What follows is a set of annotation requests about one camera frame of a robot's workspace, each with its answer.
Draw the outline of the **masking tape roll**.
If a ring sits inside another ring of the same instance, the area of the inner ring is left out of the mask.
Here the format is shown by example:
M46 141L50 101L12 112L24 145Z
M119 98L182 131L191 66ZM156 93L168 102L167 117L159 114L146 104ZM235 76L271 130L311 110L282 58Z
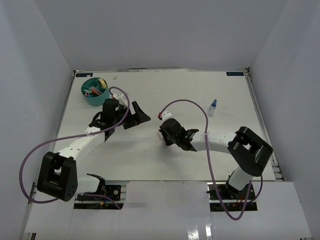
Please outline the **masking tape roll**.
M99 83L99 86L103 89L106 89L108 87L106 81L103 78L98 78L98 83Z

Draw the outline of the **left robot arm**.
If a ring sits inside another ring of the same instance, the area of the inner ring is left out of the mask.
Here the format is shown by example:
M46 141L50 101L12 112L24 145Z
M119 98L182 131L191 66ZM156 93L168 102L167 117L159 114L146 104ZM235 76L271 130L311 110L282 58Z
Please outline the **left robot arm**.
M92 173L78 177L77 167L115 132L116 127L129 129L151 120L136 101L132 106L134 113L116 99L105 100L102 111L93 117L83 136L58 152L49 151L43 156L37 190L65 202L78 194L90 194L96 200L103 198L105 179Z

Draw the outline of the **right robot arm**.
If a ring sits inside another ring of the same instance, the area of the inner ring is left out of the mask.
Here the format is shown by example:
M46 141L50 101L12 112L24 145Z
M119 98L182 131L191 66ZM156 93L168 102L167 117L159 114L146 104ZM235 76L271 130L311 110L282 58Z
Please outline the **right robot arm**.
M230 154L238 167L226 183L226 195L236 200L244 193L245 186L254 177L261 177L273 153L273 148L242 126L231 133L205 133L198 129L186 130L174 118L165 120L159 133L166 146L177 145L184 151L209 151Z

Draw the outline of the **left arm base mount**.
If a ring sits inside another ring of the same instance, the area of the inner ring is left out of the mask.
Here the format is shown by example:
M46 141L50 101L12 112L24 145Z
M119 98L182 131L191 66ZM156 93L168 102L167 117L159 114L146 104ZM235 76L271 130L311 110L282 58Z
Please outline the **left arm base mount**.
M101 193L89 193L104 197L77 195L73 208L76 210L121 210L126 198L126 186L120 184L106 185Z

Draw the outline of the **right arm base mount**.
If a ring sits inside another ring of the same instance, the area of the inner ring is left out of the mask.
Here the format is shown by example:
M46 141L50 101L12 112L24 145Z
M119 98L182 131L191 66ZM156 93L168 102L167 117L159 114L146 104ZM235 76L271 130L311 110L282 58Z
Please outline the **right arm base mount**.
M244 202L245 202L246 194L248 191L248 186L249 185L247 184L242 191L236 193L235 196L231 196L229 193L227 193L227 190L225 188L224 183L217 185L220 197L221 197L226 209L229 212L240 212L242 210ZM218 199L214 185L212 183L207 185L206 193L208 194L208 198L209 198L210 211L211 212L224 212L224 209L221 207L220 201ZM256 197L255 190L253 188L253 185L251 185L250 190L249 190L247 204L245 207L246 212L247 211L252 212L252 211L258 210L256 200L254 200L255 197Z

